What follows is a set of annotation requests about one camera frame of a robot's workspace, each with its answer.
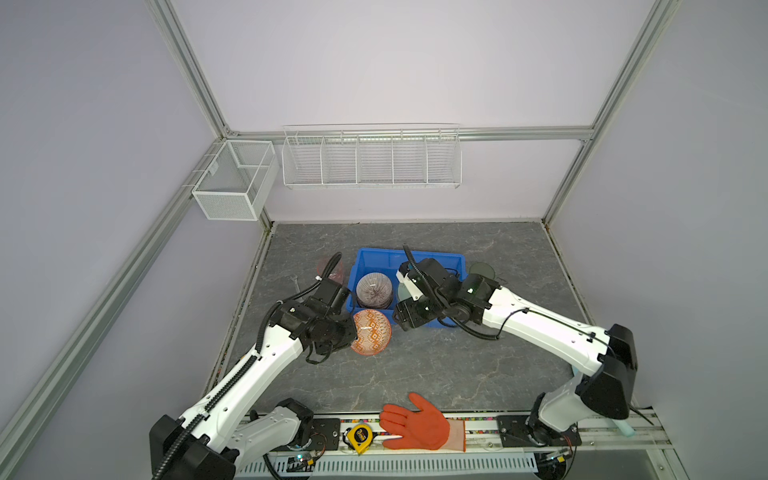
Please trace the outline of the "purple striped bowl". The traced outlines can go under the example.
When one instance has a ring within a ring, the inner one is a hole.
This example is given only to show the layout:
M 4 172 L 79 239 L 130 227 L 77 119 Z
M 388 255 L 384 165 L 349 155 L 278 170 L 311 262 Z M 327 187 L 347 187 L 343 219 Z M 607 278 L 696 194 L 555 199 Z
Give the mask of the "purple striped bowl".
M 355 293 L 359 305 L 369 309 L 388 309 L 394 298 L 393 284 L 381 272 L 364 275 L 358 281 Z

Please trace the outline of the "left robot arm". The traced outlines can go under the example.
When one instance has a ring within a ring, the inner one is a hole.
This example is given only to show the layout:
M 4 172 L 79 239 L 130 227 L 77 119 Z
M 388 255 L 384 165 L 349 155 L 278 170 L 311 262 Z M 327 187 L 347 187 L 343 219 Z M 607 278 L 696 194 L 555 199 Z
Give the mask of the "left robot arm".
M 153 425 L 153 478 L 231 479 L 277 448 L 311 444 L 314 413 L 301 402 L 288 398 L 264 416 L 252 412 L 293 361 L 318 365 L 356 340 L 345 308 L 350 291 L 331 277 L 341 258 L 335 253 L 311 286 L 270 307 L 255 344 L 201 400 Z

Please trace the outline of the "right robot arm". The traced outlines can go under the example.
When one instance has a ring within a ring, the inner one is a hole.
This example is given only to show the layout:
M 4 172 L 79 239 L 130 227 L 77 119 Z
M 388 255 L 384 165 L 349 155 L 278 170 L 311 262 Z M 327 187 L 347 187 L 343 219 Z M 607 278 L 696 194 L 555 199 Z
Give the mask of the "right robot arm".
M 577 445 L 579 421 L 601 416 L 626 420 L 638 359 L 630 329 L 589 325 L 550 311 L 482 274 L 459 278 L 436 259 L 416 260 L 410 249 L 397 279 L 408 292 L 395 308 L 404 330 L 449 322 L 484 341 L 507 333 L 567 362 L 575 374 L 539 394 L 526 416 L 511 417 L 505 437 L 516 446 Z

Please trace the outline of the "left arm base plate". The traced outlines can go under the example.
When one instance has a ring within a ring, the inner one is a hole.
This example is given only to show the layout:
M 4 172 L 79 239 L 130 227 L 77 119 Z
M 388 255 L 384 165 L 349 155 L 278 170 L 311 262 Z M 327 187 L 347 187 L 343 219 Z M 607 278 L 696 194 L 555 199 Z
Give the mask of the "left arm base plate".
M 297 437 L 277 451 L 336 451 L 341 440 L 341 420 L 321 417 L 299 428 Z

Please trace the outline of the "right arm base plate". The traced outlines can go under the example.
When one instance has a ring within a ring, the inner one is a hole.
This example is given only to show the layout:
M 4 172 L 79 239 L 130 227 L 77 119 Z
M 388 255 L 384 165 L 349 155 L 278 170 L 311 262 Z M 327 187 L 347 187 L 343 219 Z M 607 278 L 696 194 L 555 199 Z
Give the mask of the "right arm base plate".
M 576 424 L 564 432 L 537 423 L 527 424 L 527 415 L 500 415 L 496 418 L 501 444 L 505 448 L 514 447 L 579 447 L 582 439 Z

